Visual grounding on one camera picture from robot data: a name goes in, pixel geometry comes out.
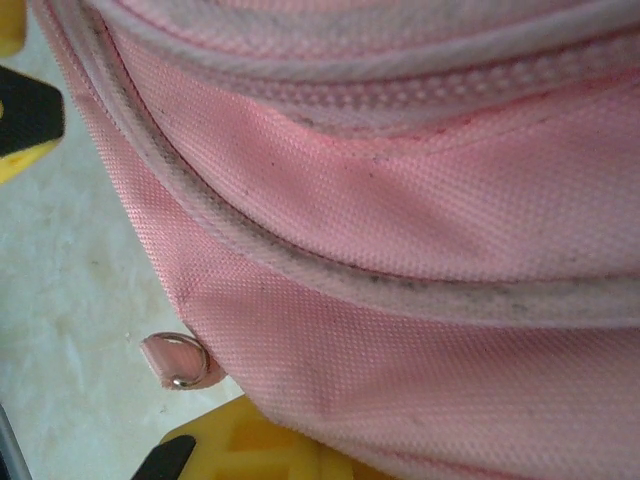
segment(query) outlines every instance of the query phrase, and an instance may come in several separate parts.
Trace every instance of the pink backpack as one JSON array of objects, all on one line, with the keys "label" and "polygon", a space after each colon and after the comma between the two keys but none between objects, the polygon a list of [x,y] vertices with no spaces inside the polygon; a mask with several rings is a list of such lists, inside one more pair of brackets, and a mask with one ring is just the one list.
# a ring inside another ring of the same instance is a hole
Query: pink backpack
[{"label": "pink backpack", "polygon": [[167,386],[403,479],[640,478],[640,1],[33,4],[213,359],[152,337]]}]

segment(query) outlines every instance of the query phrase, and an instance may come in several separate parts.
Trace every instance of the white floor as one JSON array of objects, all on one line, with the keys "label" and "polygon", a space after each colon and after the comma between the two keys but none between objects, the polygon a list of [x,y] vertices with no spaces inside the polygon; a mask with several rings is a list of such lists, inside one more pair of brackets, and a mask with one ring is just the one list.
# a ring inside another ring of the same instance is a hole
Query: white floor
[{"label": "white floor", "polygon": [[[2,65],[64,89],[33,21]],[[64,142],[0,187],[0,401],[35,480],[125,480],[240,390],[167,392],[148,369],[139,341],[183,328],[65,94]]]}]

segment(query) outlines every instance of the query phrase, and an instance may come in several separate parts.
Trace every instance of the metal ring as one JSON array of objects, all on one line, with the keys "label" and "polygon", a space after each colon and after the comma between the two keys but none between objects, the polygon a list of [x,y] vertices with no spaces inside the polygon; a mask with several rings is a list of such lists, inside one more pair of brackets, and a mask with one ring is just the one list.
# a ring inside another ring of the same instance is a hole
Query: metal ring
[{"label": "metal ring", "polygon": [[185,390],[191,387],[195,387],[198,383],[204,380],[204,377],[206,377],[207,373],[209,373],[209,368],[211,367],[211,359],[209,357],[209,353],[207,352],[207,350],[198,340],[188,335],[184,335],[182,333],[175,333],[175,332],[160,332],[160,333],[155,333],[151,336],[158,337],[170,342],[191,345],[192,347],[195,347],[200,352],[200,359],[202,360],[200,373],[198,373],[198,375],[195,378],[191,378],[191,379],[182,378],[179,375],[173,376],[171,378],[171,383],[173,384],[174,387],[179,388],[181,390]]}]

